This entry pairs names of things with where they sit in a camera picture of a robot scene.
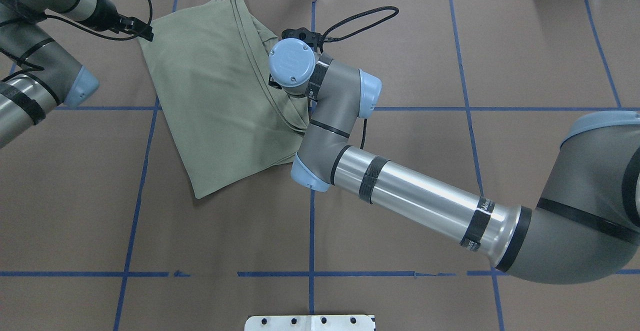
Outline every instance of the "folded cloth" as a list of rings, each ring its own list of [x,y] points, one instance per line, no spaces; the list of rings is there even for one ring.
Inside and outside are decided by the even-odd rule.
[[[138,40],[197,199],[293,160],[307,99],[268,85],[278,37],[244,0],[212,0],[152,26],[153,42]]]

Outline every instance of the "white mounting plate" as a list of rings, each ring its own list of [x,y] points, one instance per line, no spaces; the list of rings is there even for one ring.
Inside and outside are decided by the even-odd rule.
[[[244,331],[375,331],[374,319],[372,315],[252,316]]]

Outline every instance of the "black tape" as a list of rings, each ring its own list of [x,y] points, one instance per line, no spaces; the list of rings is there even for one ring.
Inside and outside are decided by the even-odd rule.
[[[66,14],[68,12],[73,11],[76,8],[76,6],[78,6],[79,3],[80,3],[80,0],[75,0],[75,2],[73,3],[73,5],[71,7],[69,7],[66,10],[58,12],[58,14]]]
[[[359,198],[362,201],[366,201],[373,205],[373,202],[371,202],[371,194],[373,194],[373,189],[376,187],[382,167],[384,167],[388,162],[389,160],[384,157],[375,156],[375,158],[371,160],[371,163],[368,164],[364,176],[362,176],[358,192]]]
[[[60,106],[60,104],[62,103],[60,101],[60,98],[58,97],[58,94],[56,94],[53,89],[43,80],[41,80],[40,78],[38,78],[38,76],[35,76],[34,74],[32,74],[31,72],[25,72],[24,73],[26,76],[29,76],[30,78],[32,78],[35,82],[39,83],[41,85],[41,87],[44,87],[44,89],[46,90],[46,92],[48,92],[48,94],[51,95],[51,97],[53,97],[55,104]]]
[[[332,133],[338,134],[343,138],[349,138],[350,137],[349,133],[346,133],[345,131],[343,131],[343,130],[341,130],[339,128],[335,128],[333,126],[329,126],[326,123],[322,123],[320,121],[315,121],[315,119],[312,119],[311,121],[309,121],[309,124],[318,126],[318,128],[323,128],[323,129],[325,129],[327,131],[331,131]]]
[[[334,177],[336,176],[336,169],[338,169],[338,164],[340,163],[340,159],[343,158],[343,155],[345,154],[345,151],[347,151],[347,149],[349,149],[352,145],[348,144],[345,147],[343,147],[340,152],[338,153],[338,157],[335,158],[335,161],[333,162],[333,167],[331,168],[331,185],[336,185],[336,183],[334,183]]]
[[[500,262],[495,267],[496,270],[500,270],[502,272],[507,272],[514,261],[518,257],[518,253],[521,250],[522,243],[524,242],[525,237],[527,236],[527,231],[529,231],[529,225],[531,223],[531,208],[526,208],[525,206],[520,207],[520,215],[518,218],[518,224],[516,224],[516,229],[513,231],[513,235],[511,236],[511,240],[509,242],[509,246],[507,246],[504,255],[502,256]]]
[[[318,100],[318,91],[320,91],[320,87],[322,87],[322,82],[325,80],[327,70],[333,60],[333,57],[327,55],[327,53],[323,53],[320,55],[318,62],[315,63],[313,73],[311,74],[311,78],[309,78],[306,91],[304,92],[309,99],[313,101]]]
[[[611,222],[599,215],[590,214],[589,212],[546,198],[540,198],[537,202],[537,207],[562,216],[565,219],[578,222],[578,224],[612,236],[618,240],[640,246],[640,233],[621,224]]]
[[[55,42],[56,40],[52,39],[51,37],[43,39],[42,41],[34,44],[34,46],[31,46],[28,50],[25,51],[25,53],[23,53],[20,56],[20,60],[26,61],[27,58],[31,55],[33,55],[36,51],[40,50],[41,47],[45,46],[46,44],[50,44],[51,42]],[[22,62],[20,62],[19,60],[16,62],[16,65],[18,66],[22,66]]]
[[[629,220],[635,226],[640,227],[640,215],[636,205],[636,187],[638,185],[638,174],[640,174],[640,147],[636,149],[631,160],[626,165],[624,176],[622,176],[622,205]]]
[[[469,226],[466,227],[464,237],[460,240],[460,246],[466,247],[471,251],[478,251],[480,248],[480,240],[487,230],[489,220],[491,220],[491,214],[494,212],[496,202],[491,199],[480,197],[475,212],[471,217]]]
[[[43,121],[47,117],[47,114],[36,100],[31,99],[29,96],[23,94],[20,90],[8,85],[7,83],[0,82],[0,95],[18,105],[19,108],[29,115],[34,125],[39,124],[40,121]]]

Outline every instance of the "light blue cap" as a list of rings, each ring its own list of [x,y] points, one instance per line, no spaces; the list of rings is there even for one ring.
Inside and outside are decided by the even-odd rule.
[[[319,192],[326,192],[329,190],[329,186],[331,186],[329,183],[318,178],[318,176],[315,176],[313,172],[309,171],[306,165],[302,163],[298,157],[298,153],[295,153],[295,158],[293,159],[291,178],[298,184]]]
[[[577,119],[562,143],[575,135],[599,128],[621,125],[640,125],[640,114],[635,111],[611,110],[586,114]]]
[[[286,38],[269,53],[269,69],[273,80],[285,88],[299,87],[311,78],[316,55],[308,44],[297,38]]]
[[[98,87],[100,87],[98,79],[86,67],[82,66],[64,99],[64,104],[70,108],[78,107],[93,95]]]
[[[358,117],[368,119],[378,103],[382,92],[382,81],[360,70],[360,110]]]

